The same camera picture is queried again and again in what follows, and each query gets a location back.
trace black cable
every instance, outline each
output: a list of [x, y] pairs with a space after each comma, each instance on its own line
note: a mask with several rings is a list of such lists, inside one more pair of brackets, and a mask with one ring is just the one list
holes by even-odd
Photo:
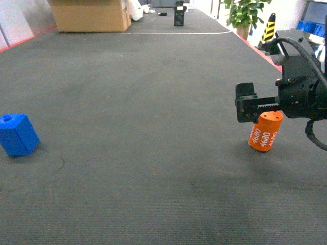
[[321, 143], [319, 139], [317, 139], [317, 137], [315, 136], [315, 134], [313, 133], [313, 123], [315, 121], [314, 120], [310, 120], [307, 123], [306, 126], [306, 135], [308, 137], [309, 140], [311, 140], [316, 146], [318, 146], [320, 149], [327, 151], [327, 145], [325, 145], [324, 143]]
[[[294, 41], [293, 39], [289, 37], [281, 37], [281, 38], [276, 38], [270, 43], [270, 47], [274, 47], [280, 42], [286, 42], [292, 45], [303, 57], [304, 59], [308, 62], [310, 67], [313, 69], [313, 71], [316, 73], [319, 81], [321, 81], [325, 88], [327, 89], [327, 80], [324, 77], [323, 73], [319, 69], [319, 67], [316, 65], [316, 63], [312, 60], [311, 56], [308, 54], [308, 52], [300, 45], [298, 44], [297, 41]], [[306, 126], [306, 135], [309, 140], [311, 140], [316, 146], [318, 146], [320, 149], [327, 151], [327, 145], [324, 143], [321, 143], [319, 139], [317, 139], [316, 135], [313, 133], [313, 123], [315, 122], [314, 119], [311, 119], [308, 121], [307, 126]]]

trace blue block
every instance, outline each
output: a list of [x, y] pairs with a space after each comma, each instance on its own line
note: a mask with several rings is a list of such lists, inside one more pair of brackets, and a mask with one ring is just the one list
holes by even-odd
[[24, 114], [5, 114], [0, 117], [0, 144], [9, 156], [31, 154], [40, 142]]

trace white plastic bag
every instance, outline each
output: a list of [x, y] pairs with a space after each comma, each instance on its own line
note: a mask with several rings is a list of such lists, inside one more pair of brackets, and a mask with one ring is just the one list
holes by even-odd
[[138, 0], [129, 0], [129, 10], [132, 20], [138, 21], [143, 17], [143, 8]]

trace traffic cone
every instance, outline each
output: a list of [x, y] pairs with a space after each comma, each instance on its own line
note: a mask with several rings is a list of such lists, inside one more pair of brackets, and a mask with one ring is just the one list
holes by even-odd
[[275, 33], [275, 22], [276, 22], [276, 14], [272, 13], [268, 19], [268, 23], [266, 25], [265, 28], [265, 32], [262, 35], [259, 45], [258, 45], [258, 49], [259, 50], [265, 50], [263, 48], [263, 44], [266, 42], [271, 41], [272, 37], [274, 36]]

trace black object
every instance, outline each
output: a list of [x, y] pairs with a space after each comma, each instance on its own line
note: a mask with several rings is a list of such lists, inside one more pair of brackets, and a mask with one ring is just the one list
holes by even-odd
[[261, 113], [276, 110], [282, 110], [288, 118], [309, 118], [306, 133], [319, 146], [310, 129], [314, 121], [327, 119], [327, 80], [320, 62], [302, 31], [277, 31], [275, 35], [264, 48], [276, 65], [282, 65], [283, 77], [276, 81], [278, 96], [257, 99], [253, 83], [238, 84], [237, 119], [240, 123], [258, 123]]
[[184, 13], [186, 11], [186, 6], [175, 6], [175, 15], [174, 15], [174, 26], [176, 27], [182, 27], [184, 26]]
[[175, 3], [176, 6], [183, 6], [183, 4], [184, 4], [184, 1], [177, 1]]

